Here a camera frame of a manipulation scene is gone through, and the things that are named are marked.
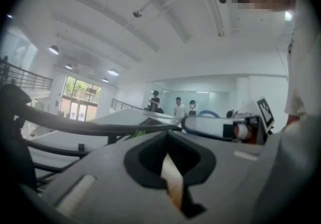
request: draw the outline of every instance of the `person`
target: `person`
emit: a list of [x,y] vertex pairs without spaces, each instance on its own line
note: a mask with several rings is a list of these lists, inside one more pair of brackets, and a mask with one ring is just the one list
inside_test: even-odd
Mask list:
[[190,101],[190,107],[186,108],[186,114],[187,115],[196,115],[197,114],[196,102],[194,100]]
[[182,104],[182,99],[180,97],[176,97],[176,107],[174,107],[174,116],[180,118],[187,116],[185,112],[185,105]]
[[9,70],[10,70],[10,67],[7,65],[8,63],[8,56],[6,55],[3,60],[2,60],[2,64],[0,66],[0,71],[3,72],[3,75],[4,75],[4,78],[5,80],[8,79],[8,75],[9,75]]
[[159,95],[159,92],[155,90],[153,93],[153,98],[149,100],[150,102],[150,111],[157,112],[157,108],[159,106],[159,102],[161,101],[157,96]]
[[288,11],[293,14],[294,29],[288,47],[288,94],[285,113],[286,125],[321,111],[320,27],[317,15],[308,0],[238,0],[255,9]]

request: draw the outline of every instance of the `white ceiling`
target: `white ceiling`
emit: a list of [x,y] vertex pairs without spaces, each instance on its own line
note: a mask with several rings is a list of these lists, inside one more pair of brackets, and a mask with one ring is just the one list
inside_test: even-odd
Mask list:
[[[142,17],[133,11],[143,9]],[[224,36],[279,38],[288,42],[292,22],[284,13],[243,10],[218,0],[21,0],[16,10],[32,41],[56,64],[79,63],[106,75],[120,74],[194,39]]]

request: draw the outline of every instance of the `sleeve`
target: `sleeve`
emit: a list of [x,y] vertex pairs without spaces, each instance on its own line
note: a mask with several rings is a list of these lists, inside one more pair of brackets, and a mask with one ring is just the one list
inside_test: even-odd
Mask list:
[[292,70],[291,70],[291,60],[290,55],[287,56],[287,62],[288,62],[288,90],[287,90],[287,99],[285,104],[285,110],[284,112],[289,115],[298,116],[297,108],[295,104],[294,99],[294,80],[292,77]]

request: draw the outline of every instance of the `security camera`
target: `security camera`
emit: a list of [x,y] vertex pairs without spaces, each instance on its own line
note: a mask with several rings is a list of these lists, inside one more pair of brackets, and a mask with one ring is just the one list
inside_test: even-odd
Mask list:
[[141,11],[133,11],[133,13],[132,13],[133,15],[134,15],[134,17],[136,17],[136,18],[140,18],[141,16],[142,16],[142,13],[141,13]]

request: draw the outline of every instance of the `blue hose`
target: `blue hose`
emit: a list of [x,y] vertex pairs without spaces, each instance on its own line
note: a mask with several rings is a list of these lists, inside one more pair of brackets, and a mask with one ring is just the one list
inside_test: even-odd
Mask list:
[[208,110],[208,109],[205,109],[205,110],[201,111],[199,114],[197,114],[197,116],[202,116],[203,114],[211,114],[216,118],[220,117],[218,114],[216,114],[215,112],[213,112],[211,110]]

